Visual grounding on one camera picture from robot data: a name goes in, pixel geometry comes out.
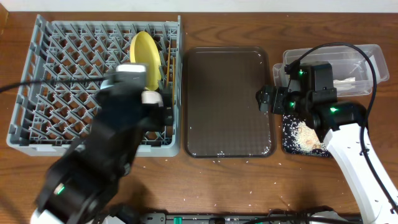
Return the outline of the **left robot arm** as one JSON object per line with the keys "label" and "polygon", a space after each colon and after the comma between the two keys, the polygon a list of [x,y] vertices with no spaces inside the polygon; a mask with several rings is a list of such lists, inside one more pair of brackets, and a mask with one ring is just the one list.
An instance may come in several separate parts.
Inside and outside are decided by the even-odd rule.
{"label": "left robot arm", "polygon": [[31,223],[103,223],[102,211],[130,173],[144,134],[173,120],[167,91],[113,85],[96,99],[101,109],[89,135],[50,166]]}

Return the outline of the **white napkin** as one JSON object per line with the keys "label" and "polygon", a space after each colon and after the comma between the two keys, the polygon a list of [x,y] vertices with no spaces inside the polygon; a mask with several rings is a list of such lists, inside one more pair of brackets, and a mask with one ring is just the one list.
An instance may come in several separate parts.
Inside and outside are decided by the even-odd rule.
{"label": "white napkin", "polygon": [[333,80],[333,86],[338,91],[346,91],[354,88],[355,77],[345,78],[343,80]]}

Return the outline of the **white bowl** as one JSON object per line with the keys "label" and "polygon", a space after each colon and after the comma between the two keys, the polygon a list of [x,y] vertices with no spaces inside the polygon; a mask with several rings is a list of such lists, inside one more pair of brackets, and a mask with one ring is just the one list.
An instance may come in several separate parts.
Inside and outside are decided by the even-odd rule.
{"label": "white bowl", "polygon": [[164,105],[162,95],[156,91],[143,91],[141,93],[141,101],[147,105],[158,105],[159,107],[163,107]]}

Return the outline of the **wooden chopstick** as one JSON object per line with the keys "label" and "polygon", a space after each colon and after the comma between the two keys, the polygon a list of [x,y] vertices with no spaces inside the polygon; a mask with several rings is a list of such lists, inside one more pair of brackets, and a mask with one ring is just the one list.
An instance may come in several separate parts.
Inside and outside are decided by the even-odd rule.
{"label": "wooden chopstick", "polygon": [[165,86],[168,87],[169,85],[169,76],[170,76],[170,59],[171,59],[171,47],[169,47],[168,51],[168,59],[167,59],[167,73],[166,73],[166,81]]}
{"label": "wooden chopstick", "polygon": [[172,69],[172,104],[175,104],[175,75],[176,75],[176,57],[173,58],[173,69]]}

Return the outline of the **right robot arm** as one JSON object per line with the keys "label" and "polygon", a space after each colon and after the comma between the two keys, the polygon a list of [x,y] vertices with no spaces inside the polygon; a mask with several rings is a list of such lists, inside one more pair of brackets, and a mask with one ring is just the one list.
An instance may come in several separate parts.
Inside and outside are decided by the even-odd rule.
{"label": "right robot arm", "polygon": [[265,85],[256,101],[260,111],[296,115],[315,131],[338,163],[364,223],[397,223],[397,189],[370,142],[363,105],[338,101],[333,87],[303,93]]}

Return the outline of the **yellow round plate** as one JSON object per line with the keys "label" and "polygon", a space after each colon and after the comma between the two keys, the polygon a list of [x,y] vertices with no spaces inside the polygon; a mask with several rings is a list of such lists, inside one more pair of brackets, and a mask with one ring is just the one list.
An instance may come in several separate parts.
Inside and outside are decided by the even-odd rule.
{"label": "yellow round plate", "polygon": [[144,63],[147,65],[146,88],[155,91],[159,88],[161,81],[159,67],[161,60],[155,41],[146,31],[140,31],[131,40],[129,49],[131,63]]}

